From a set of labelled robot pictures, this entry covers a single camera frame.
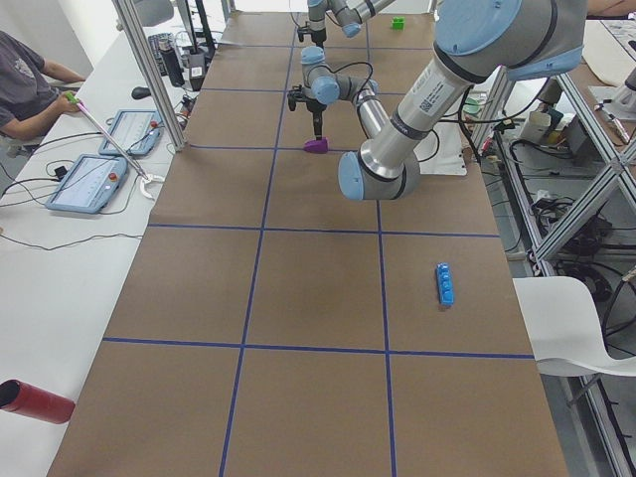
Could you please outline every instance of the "large robotic arm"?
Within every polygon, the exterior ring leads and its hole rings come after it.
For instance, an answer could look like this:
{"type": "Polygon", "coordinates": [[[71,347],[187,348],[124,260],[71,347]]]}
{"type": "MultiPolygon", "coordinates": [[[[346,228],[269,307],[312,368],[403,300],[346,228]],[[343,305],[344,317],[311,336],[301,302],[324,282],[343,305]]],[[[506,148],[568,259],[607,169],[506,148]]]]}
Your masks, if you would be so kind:
{"type": "Polygon", "coordinates": [[[307,0],[309,21],[298,29],[298,40],[304,41],[310,35],[312,42],[322,48],[327,40],[325,20],[328,12],[333,12],[336,22],[347,38],[353,38],[362,30],[362,24],[396,0],[363,0],[354,8],[349,8],[347,0],[307,0]]]}
{"type": "Polygon", "coordinates": [[[413,149],[466,88],[499,66],[511,80],[572,70],[581,59],[586,11],[586,0],[445,0],[433,60],[391,117],[371,89],[353,98],[370,139],[341,158],[343,194],[385,200],[412,191],[419,180],[413,149]]]}

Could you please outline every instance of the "red can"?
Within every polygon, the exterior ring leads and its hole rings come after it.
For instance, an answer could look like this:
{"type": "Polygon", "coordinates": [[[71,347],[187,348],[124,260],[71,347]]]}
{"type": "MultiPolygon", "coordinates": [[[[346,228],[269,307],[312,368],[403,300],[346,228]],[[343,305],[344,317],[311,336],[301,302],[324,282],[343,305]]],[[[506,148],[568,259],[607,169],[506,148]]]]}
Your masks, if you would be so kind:
{"type": "Polygon", "coordinates": [[[76,404],[18,380],[9,380],[0,385],[0,409],[53,424],[67,422],[76,404]]]}

